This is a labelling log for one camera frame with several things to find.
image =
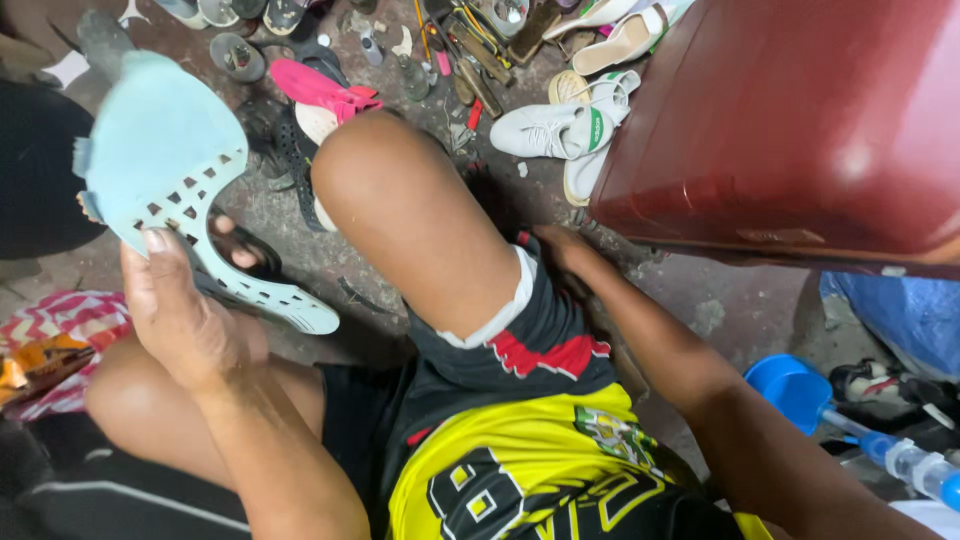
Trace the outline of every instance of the black shorts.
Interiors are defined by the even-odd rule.
[[[360,493],[374,532],[384,531],[378,526],[386,526],[407,457],[446,418],[484,405],[586,395],[617,381],[610,346],[594,339],[583,309],[554,288],[537,240],[521,233],[517,244],[537,262],[533,293],[485,345],[458,349],[408,309],[416,362],[384,372],[324,368],[324,445]]]

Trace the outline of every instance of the forearm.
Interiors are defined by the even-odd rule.
[[[649,382],[682,415],[743,382],[704,340],[599,255],[578,258],[574,272],[603,303]]]
[[[195,399],[261,539],[369,538],[347,475],[261,368]]]
[[[794,537],[922,527],[899,515],[796,430],[706,342],[591,254],[575,273],[603,302],[644,374],[683,415],[731,506]]]

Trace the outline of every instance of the pink shoe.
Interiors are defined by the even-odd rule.
[[[290,99],[333,112],[337,115],[338,125],[350,120],[357,112],[383,108],[382,101],[372,99],[376,90],[366,86],[344,88],[298,61],[274,61],[270,66],[270,74]]]

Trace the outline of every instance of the jersey number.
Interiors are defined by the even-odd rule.
[[[523,514],[523,492],[489,448],[476,448],[430,479],[427,499],[446,540],[491,540]]]

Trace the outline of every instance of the blue plastic bag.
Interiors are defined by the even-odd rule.
[[[960,380],[960,282],[824,272],[820,296],[831,295],[911,371]]]

